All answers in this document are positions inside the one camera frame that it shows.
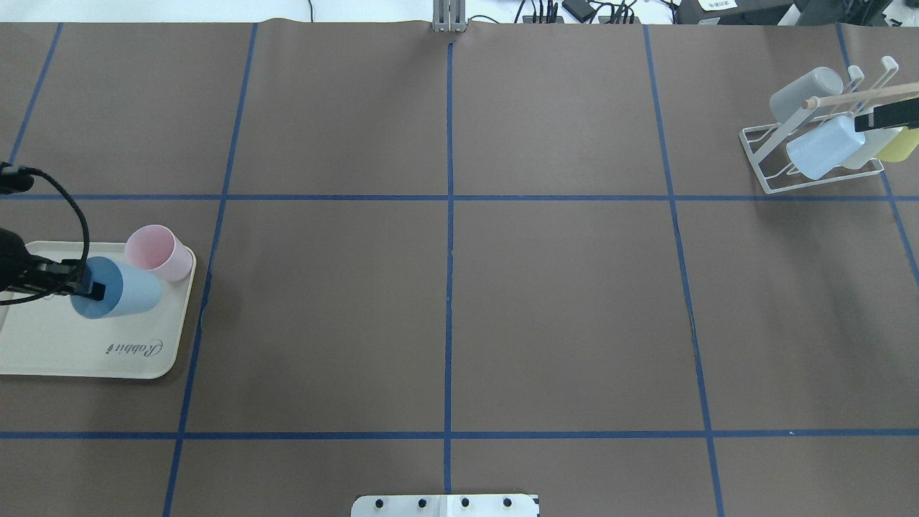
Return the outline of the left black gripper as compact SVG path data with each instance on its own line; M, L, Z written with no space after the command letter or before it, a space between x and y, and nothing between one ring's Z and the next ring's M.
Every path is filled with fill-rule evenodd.
M63 259L53 261L46 256L34 255L17 233L1 230L1 284L2 292L10 292L8 302L33 302L52 295L80 297L102 301L106 285L99 282L81 282L81 261Z

